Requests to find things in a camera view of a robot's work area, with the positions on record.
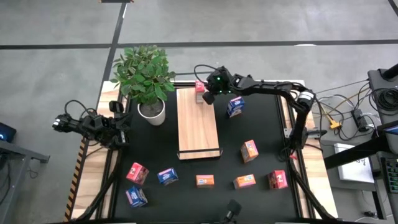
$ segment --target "blue box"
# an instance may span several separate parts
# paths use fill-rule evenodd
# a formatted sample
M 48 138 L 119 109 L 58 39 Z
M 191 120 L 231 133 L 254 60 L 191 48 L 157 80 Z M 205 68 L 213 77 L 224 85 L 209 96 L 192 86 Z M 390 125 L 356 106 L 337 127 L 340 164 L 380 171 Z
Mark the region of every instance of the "blue box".
M 228 113 L 229 117 L 233 117 L 242 113 L 243 106 L 244 100 L 241 96 L 239 96 L 229 101 L 226 112 Z
M 169 168 L 157 174 L 159 182 L 163 185 L 171 184 L 172 182 L 178 180 L 177 173 L 174 168 Z
M 127 199 L 129 200 L 131 207 L 141 207 L 148 203 L 143 191 L 139 187 L 132 187 L 126 191 Z

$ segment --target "potted plant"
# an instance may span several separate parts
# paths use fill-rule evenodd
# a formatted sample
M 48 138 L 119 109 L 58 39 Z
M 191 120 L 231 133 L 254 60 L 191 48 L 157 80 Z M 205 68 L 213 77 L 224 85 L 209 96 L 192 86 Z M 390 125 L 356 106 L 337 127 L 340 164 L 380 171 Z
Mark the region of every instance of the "potted plant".
M 139 114 L 150 124 L 161 125 L 165 119 L 166 91 L 174 91 L 170 82 L 175 72 L 169 72 L 166 52 L 154 46 L 124 49 L 124 56 L 114 61 L 115 78 L 121 93 L 138 103 Z

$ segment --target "gray floor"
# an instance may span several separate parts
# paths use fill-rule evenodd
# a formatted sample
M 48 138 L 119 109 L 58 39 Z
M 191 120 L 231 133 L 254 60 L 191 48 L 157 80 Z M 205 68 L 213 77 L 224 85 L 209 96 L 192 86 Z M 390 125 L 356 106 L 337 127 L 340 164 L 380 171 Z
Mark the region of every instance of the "gray floor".
M 0 45 L 110 44 L 120 7 L 96 0 L 0 0 Z M 369 39 L 398 39 L 398 17 L 387 0 L 137 0 L 127 6 L 119 43 Z M 45 166 L 32 163 L 39 177 L 27 175 L 13 223 L 62 220 L 80 137 L 56 133 L 51 124 L 70 99 L 95 106 L 108 53 L 109 49 L 0 50 L 0 122 L 18 130 L 16 144 L 51 154 Z M 170 70 L 177 73 L 191 72 L 199 63 L 225 65 L 231 73 L 258 79 L 303 79 L 314 91 L 364 80 L 368 70 L 398 62 L 398 45 L 391 44 L 173 48 L 167 53 Z M 350 96 L 360 87 L 320 96 Z M 332 106 L 338 102 L 325 101 Z M 367 102 L 361 109 L 375 113 Z M 75 116 L 81 112 L 78 105 L 69 110 Z M 352 121 L 344 127 L 348 134 L 353 128 Z M 324 139 L 337 140 L 331 133 Z M 370 192 L 333 189 L 333 196 L 345 220 L 374 210 Z M 362 222 L 393 223 L 391 217 Z

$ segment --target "cardboard box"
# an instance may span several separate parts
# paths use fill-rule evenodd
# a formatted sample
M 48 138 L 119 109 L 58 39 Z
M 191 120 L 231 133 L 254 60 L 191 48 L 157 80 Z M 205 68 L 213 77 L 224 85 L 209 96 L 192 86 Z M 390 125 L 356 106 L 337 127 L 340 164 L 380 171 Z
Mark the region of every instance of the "cardboard box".
M 144 166 L 135 162 L 132 164 L 131 169 L 127 174 L 126 178 L 133 181 L 136 184 L 142 185 L 144 184 L 144 181 L 147 178 L 148 173 L 149 170 L 147 170 Z
M 197 175 L 197 187 L 214 187 L 214 175 Z
M 269 187 L 271 189 L 283 189 L 287 187 L 284 170 L 275 170 L 268 174 Z
M 197 99 L 197 103 L 203 103 L 203 94 L 205 93 L 205 84 L 201 81 L 195 81 L 195 97 Z
M 126 191 L 127 199 L 129 200 L 131 207 L 141 207 L 148 203 L 142 189 L 139 187 L 132 187 Z
M 238 177 L 234 180 L 235 189 L 240 189 L 243 187 L 250 187 L 256 184 L 256 180 L 253 174 L 244 175 L 242 177 Z
M 169 168 L 165 171 L 158 173 L 157 178 L 159 179 L 159 182 L 163 185 L 168 185 L 178 180 L 178 176 L 174 168 Z
M 241 152 L 242 152 L 243 162 L 245 163 L 252 161 L 254 158 L 256 158 L 259 155 L 259 152 L 257 151 L 257 147 L 253 140 L 245 142 L 241 147 Z
M 226 112 L 228 113 L 228 116 L 231 118 L 237 114 L 242 113 L 243 106 L 244 106 L 243 98 L 241 96 L 236 97 L 229 101 Z

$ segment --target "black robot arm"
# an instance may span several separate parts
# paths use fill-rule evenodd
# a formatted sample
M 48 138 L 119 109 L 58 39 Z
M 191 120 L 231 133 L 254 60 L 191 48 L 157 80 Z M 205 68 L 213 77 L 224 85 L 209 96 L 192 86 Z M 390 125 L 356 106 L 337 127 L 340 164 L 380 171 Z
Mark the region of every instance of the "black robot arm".
M 215 95 L 228 93 L 239 96 L 260 93 L 284 97 L 297 113 L 295 126 L 289 136 L 289 149 L 294 151 L 304 147 L 307 139 L 305 122 L 315 99 L 315 94 L 312 90 L 305 88 L 299 83 L 255 81 L 250 75 L 244 77 L 235 74 L 232 76 L 224 67 L 217 68 L 211 73 L 205 86 L 208 92 L 203 95 L 203 99 L 208 104 L 214 102 Z M 299 92 L 297 99 L 291 95 L 292 90 Z

